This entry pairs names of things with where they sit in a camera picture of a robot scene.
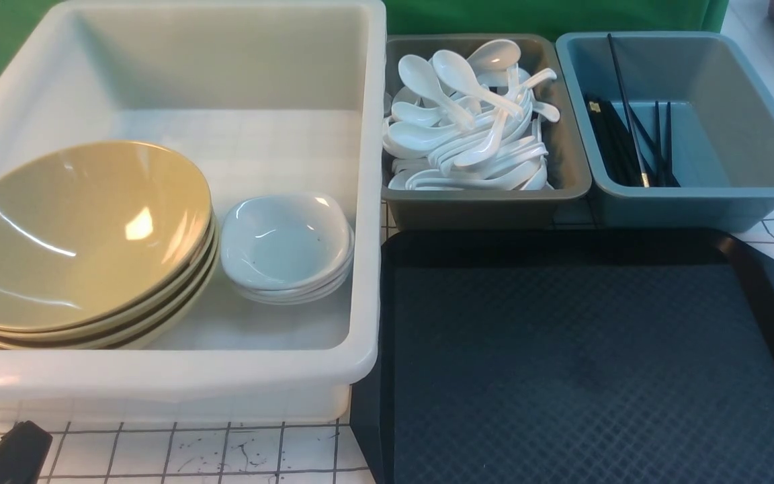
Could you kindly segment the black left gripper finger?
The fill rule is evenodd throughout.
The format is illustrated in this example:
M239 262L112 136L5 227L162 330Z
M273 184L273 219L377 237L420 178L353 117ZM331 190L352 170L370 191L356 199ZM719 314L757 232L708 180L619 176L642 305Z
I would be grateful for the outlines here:
M33 421L18 421L0 438L0 483L37 483L52 441Z

